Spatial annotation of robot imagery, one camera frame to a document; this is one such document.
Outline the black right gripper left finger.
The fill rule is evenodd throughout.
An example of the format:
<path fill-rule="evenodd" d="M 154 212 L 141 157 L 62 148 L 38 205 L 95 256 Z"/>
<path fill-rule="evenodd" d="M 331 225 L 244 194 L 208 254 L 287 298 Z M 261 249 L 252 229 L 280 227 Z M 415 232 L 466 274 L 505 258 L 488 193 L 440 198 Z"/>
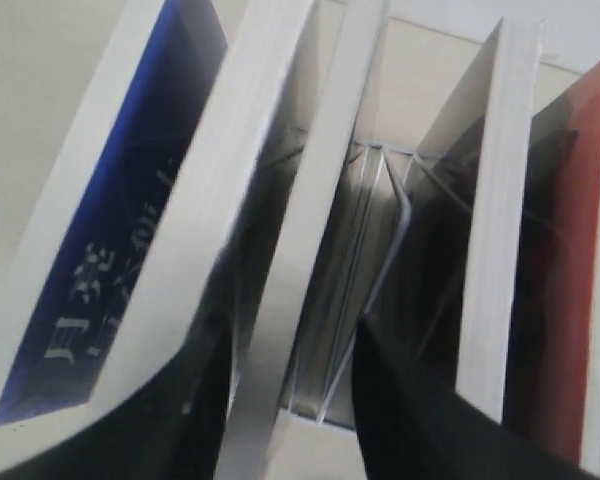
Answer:
<path fill-rule="evenodd" d="M 144 386 L 98 421 L 83 407 L 0 428 L 0 479 L 211 479 L 230 392 L 226 319 L 193 328 Z"/>

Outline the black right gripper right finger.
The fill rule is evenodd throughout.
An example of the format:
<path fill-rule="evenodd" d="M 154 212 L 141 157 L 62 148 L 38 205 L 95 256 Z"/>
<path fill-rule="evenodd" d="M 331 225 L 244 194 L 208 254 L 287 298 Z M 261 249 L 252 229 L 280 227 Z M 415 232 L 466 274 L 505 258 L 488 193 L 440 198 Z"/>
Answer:
<path fill-rule="evenodd" d="M 489 419 L 373 318 L 358 321 L 351 397 L 370 479 L 588 479 Z"/>

